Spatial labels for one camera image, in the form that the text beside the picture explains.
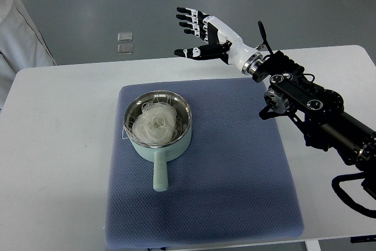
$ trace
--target robotic arm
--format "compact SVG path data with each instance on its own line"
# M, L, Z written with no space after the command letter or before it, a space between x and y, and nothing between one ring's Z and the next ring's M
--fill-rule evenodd
M303 133L306 146L328 151L337 150L346 165L355 165L361 172L337 176L332 187L338 197L352 209L376 218L376 211L355 203L340 187L340 182L364 179L362 186L376 200L376 132L344 112L344 102L338 93L314 83L314 75L304 73L304 67L281 51L273 53L266 40L263 24L258 25L263 43L251 48L241 37L216 17L190 8L178 8L176 15L184 32L200 37L208 45L175 50L175 55L195 60L220 58L237 67L253 80L261 82L270 76L270 86L264 94L266 107L262 119L288 116ZM259 49L266 46L269 55ZM304 113L304 121L296 115Z

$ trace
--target saucepan handle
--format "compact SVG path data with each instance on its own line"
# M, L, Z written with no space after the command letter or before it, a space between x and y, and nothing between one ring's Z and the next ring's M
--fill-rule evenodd
M154 153L153 188L155 191L162 192L166 191L168 187L166 153L156 151Z

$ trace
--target gray floor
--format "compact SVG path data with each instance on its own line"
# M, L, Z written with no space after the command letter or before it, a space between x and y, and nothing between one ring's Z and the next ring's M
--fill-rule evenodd
M246 44L261 42L262 20L273 49L361 45L376 62L376 0L22 0L60 65L173 57L203 42L185 35L176 7L215 15ZM133 32L134 52L117 55L117 34ZM322 240L323 251L375 250L374 243ZM241 250L305 250L304 244Z

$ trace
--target light blue saucepan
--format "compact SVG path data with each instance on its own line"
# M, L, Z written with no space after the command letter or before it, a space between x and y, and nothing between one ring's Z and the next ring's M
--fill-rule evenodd
M146 102L166 102L175 108L177 135L172 141L161 146L150 146L132 135L132 125L142 113ZM188 103L171 91L151 91L135 99L124 115L124 129L136 152L144 159L154 162L153 188L162 192L169 187L167 162L178 158L188 148L192 137L192 113Z

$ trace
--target blue mat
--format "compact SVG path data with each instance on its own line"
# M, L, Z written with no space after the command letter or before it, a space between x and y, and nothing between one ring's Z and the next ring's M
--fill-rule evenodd
M141 94L173 91L192 109L192 141L168 162L169 188L153 190L153 163L122 127ZM304 225L274 119L263 121L263 83L250 78L148 83L119 94L109 179L106 247L148 248L299 236Z

